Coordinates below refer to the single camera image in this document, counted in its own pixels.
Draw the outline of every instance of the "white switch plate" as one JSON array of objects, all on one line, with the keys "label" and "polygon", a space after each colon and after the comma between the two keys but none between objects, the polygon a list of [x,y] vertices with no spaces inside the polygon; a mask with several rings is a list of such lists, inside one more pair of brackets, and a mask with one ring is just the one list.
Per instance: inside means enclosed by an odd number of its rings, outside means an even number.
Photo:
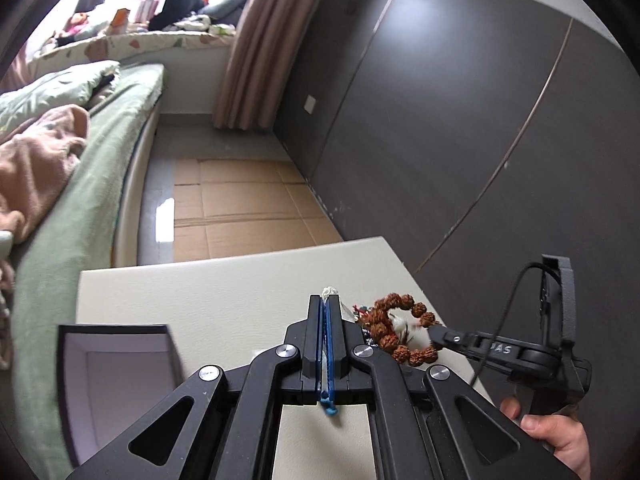
[{"label": "white switch plate", "polygon": [[314,112],[314,108],[316,107],[316,98],[312,95],[306,96],[305,102],[305,112],[311,115]]}]

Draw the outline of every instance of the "white table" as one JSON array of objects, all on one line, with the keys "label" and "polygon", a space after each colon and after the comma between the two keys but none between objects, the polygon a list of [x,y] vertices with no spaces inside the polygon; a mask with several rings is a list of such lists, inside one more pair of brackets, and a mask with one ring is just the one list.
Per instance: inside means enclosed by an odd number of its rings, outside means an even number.
[{"label": "white table", "polygon": [[[335,287],[347,305],[372,305],[390,292],[430,302],[383,238],[279,253],[82,273],[76,321],[168,324],[185,375],[201,366],[231,369],[282,343],[287,326],[306,318],[309,295]],[[422,337],[426,345],[426,331]],[[462,356],[439,362],[463,379]],[[478,390],[488,398],[481,384]],[[365,406],[327,417],[319,406],[285,406],[273,478],[375,479]]]}]

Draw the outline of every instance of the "open box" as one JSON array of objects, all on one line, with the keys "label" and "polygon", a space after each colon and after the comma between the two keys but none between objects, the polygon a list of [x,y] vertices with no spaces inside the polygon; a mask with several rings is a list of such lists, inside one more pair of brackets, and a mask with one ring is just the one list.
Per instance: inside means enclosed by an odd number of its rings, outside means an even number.
[{"label": "open box", "polygon": [[60,325],[57,361],[62,431],[74,467],[184,381],[166,325]]}]

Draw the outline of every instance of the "brown blanket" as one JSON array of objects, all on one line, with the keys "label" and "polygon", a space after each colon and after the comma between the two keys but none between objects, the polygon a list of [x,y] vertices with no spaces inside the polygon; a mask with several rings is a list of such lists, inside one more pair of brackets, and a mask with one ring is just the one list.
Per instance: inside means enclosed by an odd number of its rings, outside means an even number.
[{"label": "brown blanket", "polygon": [[[65,189],[84,150],[88,125],[85,110],[62,106],[23,123],[0,145],[0,231],[11,232],[14,244],[27,239]],[[13,286],[14,270],[1,260],[0,298]],[[0,300],[0,368],[7,368],[11,351],[3,303]]]}]

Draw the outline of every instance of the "metal pivot bolt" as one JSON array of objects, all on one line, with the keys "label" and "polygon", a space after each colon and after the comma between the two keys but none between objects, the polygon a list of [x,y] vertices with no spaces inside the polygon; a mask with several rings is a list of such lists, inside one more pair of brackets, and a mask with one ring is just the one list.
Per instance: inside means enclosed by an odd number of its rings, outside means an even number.
[{"label": "metal pivot bolt", "polygon": [[215,381],[220,375],[220,370],[213,365],[203,366],[198,375],[203,381]]},{"label": "metal pivot bolt", "polygon": [[353,349],[353,353],[356,357],[371,357],[373,348],[369,345],[358,345]]},{"label": "metal pivot bolt", "polygon": [[297,351],[298,349],[295,346],[289,344],[280,345],[276,348],[276,354],[279,357],[292,357]]},{"label": "metal pivot bolt", "polygon": [[451,372],[446,366],[435,365],[429,368],[429,375],[437,381],[446,381],[449,379]]}]

